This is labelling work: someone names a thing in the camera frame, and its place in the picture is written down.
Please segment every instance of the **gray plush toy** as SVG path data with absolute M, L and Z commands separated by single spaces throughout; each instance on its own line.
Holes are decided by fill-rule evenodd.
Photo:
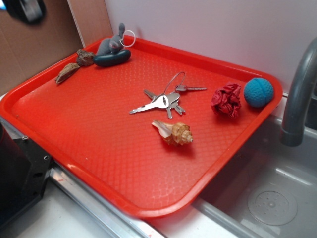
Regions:
M 101 41 L 96 55 L 100 56 L 100 55 L 105 55 L 109 53 L 116 54 L 121 49 L 123 49 L 123 45 L 120 42 L 120 40 L 122 40 L 123 38 L 124 31 L 125 31 L 125 26 L 123 23 L 120 23 L 119 34 L 114 35 L 112 38 L 106 38 L 103 41 Z

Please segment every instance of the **drain cover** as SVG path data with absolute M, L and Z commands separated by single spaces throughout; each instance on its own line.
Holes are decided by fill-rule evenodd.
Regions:
M 255 189 L 249 195 L 248 207 L 257 220 L 273 226 L 289 223 L 297 213 L 294 196 L 275 185 Z

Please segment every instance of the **tray rim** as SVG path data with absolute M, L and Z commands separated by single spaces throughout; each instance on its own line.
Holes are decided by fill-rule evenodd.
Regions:
M 84 50 L 96 52 L 101 40 L 96 41 L 95 43 L 83 48 Z M 201 69 L 206 69 L 211 72 L 215 72 L 221 75 L 225 75 L 231 78 L 235 77 L 244 77 L 245 82 L 251 80 L 254 77 L 262 77 L 267 79 L 274 87 L 274 98 L 269 102 L 264 108 L 261 109 L 260 113 L 253 120 L 242 134 L 240 134 L 236 140 L 230 145 L 230 147 L 216 160 L 211 168 L 209 168 L 205 174 L 198 180 L 198 182 L 177 202 L 171 204 L 167 207 L 160 209 L 143 209 L 136 206 L 134 203 L 127 200 L 120 193 L 114 191 L 107 184 L 103 184 L 100 181 L 96 182 L 96 178 L 88 173 L 83 171 L 83 168 L 80 166 L 71 168 L 71 172 L 87 184 L 94 184 L 94 190 L 96 192 L 101 190 L 106 190 L 108 193 L 115 194 L 115 199 L 109 199 L 114 205 L 118 206 L 123 211 L 140 217 L 140 218 L 153 218 L 161 217 L 173 213 L 187 204 L 191 203 L 199 194 L 200 191 L 213 179 L 218 171 L 215 173 L 214 167 L 223 168 L 226 163 L 232 158 L 236 151 L 247 141 L 247 139 L 255 132 L 255 130 L 262 124 L 262 122 L 270 115 L 270 113 L 275 109 L 282 99 L 282 87 L 278 80 L 264 72 L 253 70 L 244 66 L 236 65 L 233 63 L 225 62 L 218 59 L 209 58 L 206 56 L 198 55 L 195 53 L 187 52 L 184 50 L 176 49 L 173 47 L 161 45 L 158 43 L 150 42 L 137 38 L 134 47 L 138 50 L 145 51 L 150 54 L 155 54 L 157 56 L 167 58 L 170 60 L 175 60 L 187 65 L 198 67 Z M 48 151 L 54 151 L 54 148 L 48 141 L 45 141 L 43 138 L 38 137 L 36 131 L 28 128 L 26 125 L 21 123 L 16 119 L 12 113 L 10 113 L 10 108 L 23 96 L 30 93 L 32 90 L 48 82 L 52 78 L 56 77 L 65 65 L 71 62 L 75 62 L 77 54 L 74 53 L 69 57 L 57 62 L 51 67 L 43 70 L 39 74 L 31 77 L 27 81 L 18 85 L 11 91 L 9 91 L 4 98 L 0 101 L 0 115 L 3 116 L 5 120 L 11 123 L 14 127 L 20 130 L 22 133 L 28 135 L 30 138 L 35 140 L 39 145 Z M 52 153 L 53 158 L 56 157 L 69 157 L 66 154 L 63 154 L 62 151 L 58 153 Z

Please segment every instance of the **sink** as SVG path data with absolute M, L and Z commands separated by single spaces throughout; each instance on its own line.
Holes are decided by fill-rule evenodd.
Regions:
M 200 194 L 240 237 L 317 237 L 317 132 L 287 147 L 281 121 L 270 116 Z

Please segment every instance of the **piece of driftwood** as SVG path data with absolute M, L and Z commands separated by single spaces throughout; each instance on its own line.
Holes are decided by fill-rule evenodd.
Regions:
M 79 68 L 80 66 L 77 63 L 69 63 L 64 67 L 64 69 L 59 73 L 59 75 L 55 79 L 56 83 L 61 84 L 70 76 L 72 76 Z
M 76 62 L 79 66 L 90 66 L 93 62 L 93 57 L 95 54 L 93 52 L 88 52 L 82 49 L 79 49 L 77 51 L 78 57 L 76 59 Z

